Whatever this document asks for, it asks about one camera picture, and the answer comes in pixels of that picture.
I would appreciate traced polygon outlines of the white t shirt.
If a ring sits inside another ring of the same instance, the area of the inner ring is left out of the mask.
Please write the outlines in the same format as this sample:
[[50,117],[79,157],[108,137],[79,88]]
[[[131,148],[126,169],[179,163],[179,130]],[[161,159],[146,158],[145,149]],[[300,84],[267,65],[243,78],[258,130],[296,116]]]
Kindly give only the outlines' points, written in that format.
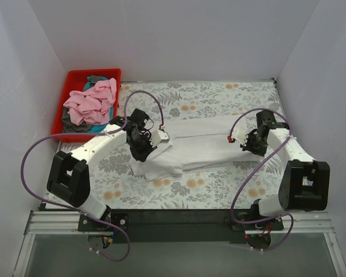
[[131,158],[129,166],[135,176],[154,181],[217,163],[257,162],[260,156],[242,151],[237,141],[228,142],[228,132],[238,118],[229,115],[167,121],[170,141],[159,144],[145,162]]

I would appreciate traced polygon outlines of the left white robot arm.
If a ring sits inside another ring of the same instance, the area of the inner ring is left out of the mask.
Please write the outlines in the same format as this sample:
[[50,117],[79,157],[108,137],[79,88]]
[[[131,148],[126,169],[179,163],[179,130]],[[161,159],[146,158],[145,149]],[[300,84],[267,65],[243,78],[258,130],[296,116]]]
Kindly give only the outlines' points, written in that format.
[[106,131],[116,133],[95,136],[81,147],[68,153],[59,151],[55,154],[47,191],[71,207],[77,208],[91,216],[92,225],[100,231],[110,227],[109,207],[91,194],[90,172],[106,155],[114,149],[129,145],[132,157],[140,162],[146,161],[155,150],[151,145],[150,134],[145,129],[149,116],[142,110],[135,109],[126,119],[115,117],[107,125]]

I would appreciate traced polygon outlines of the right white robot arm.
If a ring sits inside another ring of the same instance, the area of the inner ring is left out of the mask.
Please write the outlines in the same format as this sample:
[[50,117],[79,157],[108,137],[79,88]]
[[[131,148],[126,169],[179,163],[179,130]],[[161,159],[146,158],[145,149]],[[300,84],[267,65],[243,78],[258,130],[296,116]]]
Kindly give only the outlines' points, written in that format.
[[244,151],[264,157],[268,147],[277,151],[284,171],[276,195],[259,199],[243,218],[255,229],[265,228],[270,217],[287,211],[323,211],[328,203],[330,166],[309,155],[291,135],[286,122],[278,122],[274,113],[256,114],[257,128],[247,135]]

